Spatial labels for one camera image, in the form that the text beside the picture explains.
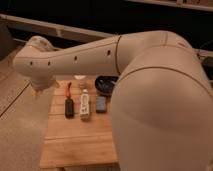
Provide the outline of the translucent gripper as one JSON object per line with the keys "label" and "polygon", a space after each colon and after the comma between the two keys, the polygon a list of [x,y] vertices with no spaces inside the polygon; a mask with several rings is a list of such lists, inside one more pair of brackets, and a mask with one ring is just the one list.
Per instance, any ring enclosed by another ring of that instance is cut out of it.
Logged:
{"label": "translucent gripper", "polygon": [[[60,85],[59,85],[58,83],[54,83],[54,84],[51,85],[51,87],[59,88]],[[45,90],[47,90],[47,88],[40,88],[40,89],[38,89],[38,88],[33,87],[32,90],[33,90],[33,97],[34,97],[35,99],[38,99],[38,98],[41,96],[41,94],[42,94]]]}

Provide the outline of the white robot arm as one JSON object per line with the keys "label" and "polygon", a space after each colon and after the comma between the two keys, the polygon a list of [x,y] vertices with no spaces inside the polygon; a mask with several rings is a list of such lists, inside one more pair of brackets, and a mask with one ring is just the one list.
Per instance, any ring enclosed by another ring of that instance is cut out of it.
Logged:
{"label": "white robot arm", "polygon": [[61,50],[34,36],[13,66],[36,91],[59,75],[117,76],[110,115],[121,171],[213,171],[213,88],[182,36],[146,31]]}

